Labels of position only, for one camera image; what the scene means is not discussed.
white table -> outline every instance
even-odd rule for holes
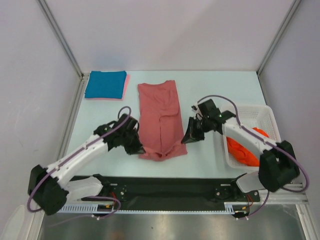
[[[230,98],[238,104],[265,104],[263,93],[253,71],[128,71],[131,75],[123,101],[82,99],[67,153],[81,145],[100,125],[117,119],[123,106],[132,108],[132,116],[140,117],[137,84],[160,84],[175,80],[179,96],[183,129],[194,116],[191,106],[201,97],[216,94]],[[218,107],[227,104],[214,99]],[[225,163],[222,136],[216,132],[205,134],[205,140],[187,144],[188,154],[155,162],[127,155],[122,147],[112,149],[78,174],[120,177],[159,178],[235,178],[243,170]]]

robotic arm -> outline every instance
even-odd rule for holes
[[[104,188],[110,187],[103,176],[96,174],[83,180],[70,180],[86,164],[118,146],[123,146],[129,155],[143,154],[145,150],[138,130],[138,121],[123,114],[118,121],[99,126],[82,146],[69,155],[46,168],[35,166],[28,186],[30,199],[33,198],[47,215],[52,215],[67,201],[99,195]]]
[[[299,167],[288,156],[289,154],[295,158],[289,142],[275,142],[245,127],[232,112],[220,112],[211,99],[192,106],[192,109],[197,111],[197,114],[195,118],[189,118],[187,131],[181,143],[202,141],[206,132],[217,131],[245,146],[260,160],[259,171],[236,179],[236,184],[242,192],[261,189],[275,192],[299,176]]]

metal frame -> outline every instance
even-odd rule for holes
[[[77,60],[74,57],[74,54],[72,53],[71,48],[70,48],[69,44],[67,43],[60,27],[58,26],[58,23],[52,13],[52,11],[50,10],[46,0],[36,0],[36,1],[38,2],[45,18],[47,19],[49,25],[51,26],[51,28],[54,32],[55,36],[57,37],[58,41],[60,42],[65,54],[67,55],[68,59],[70,60],[72,67],[74,68],[75,72],[77,73],[77,75],[80,78],[80,82],[77,87],[76,94],[74,96],[74,100],[72,103],[72,108],[70,111],[70,115],[68,118],[66,129],[65,129],[65,132],[64,132],[61,144],[60,144],[58,158],[61,158],[62,156],[64,156],[66,154],[66,151],[67,151],[67,148],[69,145],[69,141],[71,138],[72,130],[73,130],[74,124],[76,122],[77,114],[78,114],[78,111],[80,108],[83,93],[85,91],[85,86],[86,86],[87,80],[89,78],[89,74],[82,73],[80,66],[77,63]],[[260,77],[266,64],[270,60],[272,54],[275,52],[279,41],[281,40],[282,36],[285,34],[285,31],[288,28],[290,22],[292,21],[294,15],[296,14],[301,2],[302,2],[302,0],[295,0],[292,3],[287,15],[285,16],[283,22],[281,23],[281,26],[280,26],[277,34],[275,35],[268,51],[266,52],[260,66],[257,70],[258,78]],[[261,89],[262,89],[262,92],[264,95],[264,99],[265,99],[266,103],[268,104],[268,98],[265,94],[264,86],[260,80],[259,80],[259,82],[260,82]],[[301,186],[301,184],[291,184],[290,187],[301,188],[302,186]],[[259,193],[260,193],[262,200],[264,200],[265,196],[266,196],[266,191],[259,191]],[[314,224],[315,221],[312,217],[310,206],[308,205],[308,199],[307,199],[307,196],[305,195],[305,193],[288,193],[288,192],[279,191],[277,193],[270,194],[269,201],[266,204],[268,204],[268,205],[269,204],[296,204],[296,208],[297,208],[297,211],[299,214],[299,218],[300,218],[306,239],[307,240],[320,239],[319,230],[317,229],[317,226],[315,226],[315,224]],[[38,215],[38,217],[39,217],[39,219],[42,220],[43,215]],[[39,226],[39,224],[37,224],[36,222],[33,222],[32,227],[35,229],[34,233],[39,233],[40,227],[41,227],[41,226]]]

reflective metal surface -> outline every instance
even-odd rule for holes
[[[49,227],[74,214],[44,219],[42,240],[305,240],[295,205],[267,205],[249,220],[231,215],[116,214]]]

orange cloth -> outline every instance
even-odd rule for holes
[[[265,137],[269,137],[263,130],[254,127],[253,130],[262,134]],[[245,164],[250,167],[259,167],[260,161],[257,159],[248,149],[240,145],[238,142],[230,137],[226,138],[226,143],[228,146],[228,152],[240,163]]]

